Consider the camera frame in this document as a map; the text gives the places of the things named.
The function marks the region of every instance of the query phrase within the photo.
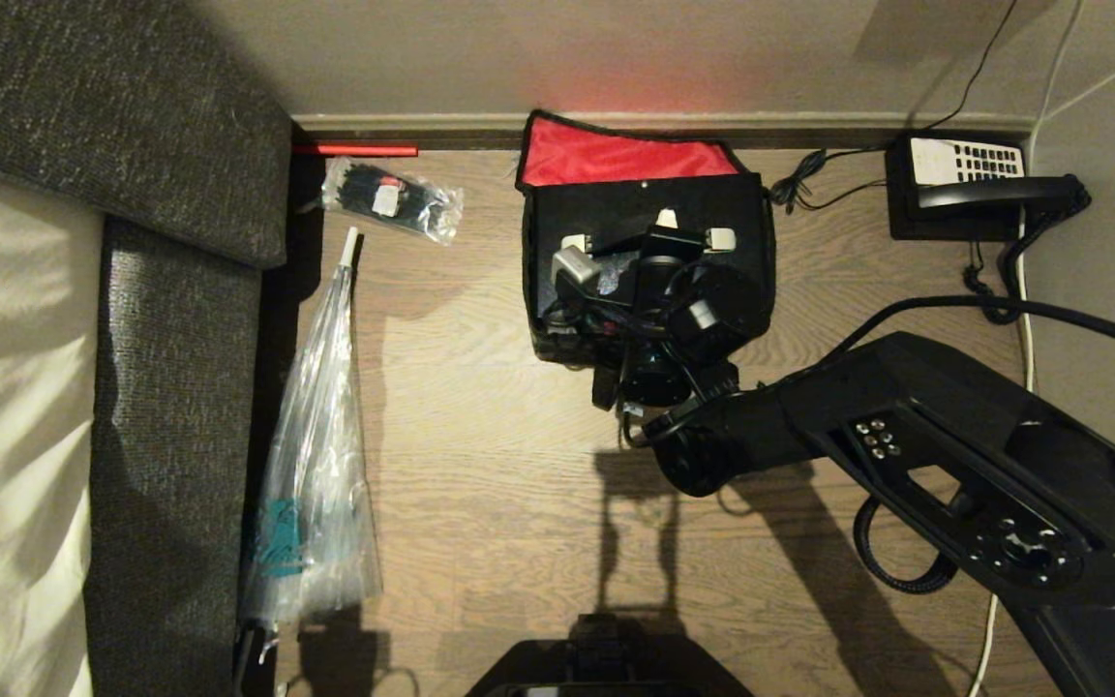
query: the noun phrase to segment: white cable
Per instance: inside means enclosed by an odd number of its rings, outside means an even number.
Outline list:
[[[1048,101],[1053,98],[1053,86],[1057,85],[1057,74],[1060,70],[1060,64],[1066,59],[1066,49],[1069,48],[1069,37],[1075,33],[1075,28],[1078,26],[1078,18],[1083,14],[1083,0],[1075,0],[1075,11],[1069,14],[1069,23],[1066,26],[1066,31],[1060,36],[1060,45],[1057,46],[1057,55],[1053,58],[1053,67],[1048,70],[1048,84],[1045,85],[1044,89],[1044,101],[1039,105],[1039,115],[1035,119],[1035,128],[1030,132],[1030,141],[1027,142],[1027,166],[1030,171],[1035,172],[1035,144],[1039,138],[1039,128],[1044,124],[1044,118],[1048,112]],[[1021,221],[1018,222],[1018,238],[1022,238],[1026,234],[1026,213],[1021,215]],[[1019,299],[1027,299],[1026,289],[1026,254],[1018,254],[1017,260],[1017,277],[1018,277],[1018,297]],[[1030,329],[1030,314],[1022,313],[1022,376],[1024,384],[1026,384],[1027,393],[1035,393],[1035,335],[1031,333]],[[987,661],[992,657],[992,635],[996,632],[996,608],[1000,604],[1000,600],[992,594],[992,599],[987,601],[987,622],[983,627],[983,649],[979,654],[979,668],[975,671],[975,680],[970,684],[970,691],[966,693],[966,697],[977,697],[979,694],[979,688],[983,685],[983,676],[987,676]]]

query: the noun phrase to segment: telephone handset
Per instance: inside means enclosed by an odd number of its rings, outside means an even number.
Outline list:
[[[893,239],[1009,242],[1028,220],[1078,207],[1073,176],[1026,176],[1021,147],[903,136],[884,154]]]

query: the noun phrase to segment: baseboard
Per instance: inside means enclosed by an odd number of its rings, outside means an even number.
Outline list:
[[[718,137],[736,147],[862,147],[943,114],[562,114],[607,128],[646,134]],[[526,114],[300,114],[312,141],[415,143],[428,149],[517,147]],[[960,114],[959,132],[997,136],[1030,133],[1030,116]]]

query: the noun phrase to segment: red rod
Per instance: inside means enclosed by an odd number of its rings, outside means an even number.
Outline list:
[[[347,155],[350,157],[415,157],[420,154],[415,145],[353,145],[350,143],[318,143],[292,145],[297,155]]]

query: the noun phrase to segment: white sheet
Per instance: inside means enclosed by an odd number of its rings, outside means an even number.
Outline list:
[[[0,696],[91,694],[80,590],[101,215],[0,182]]]

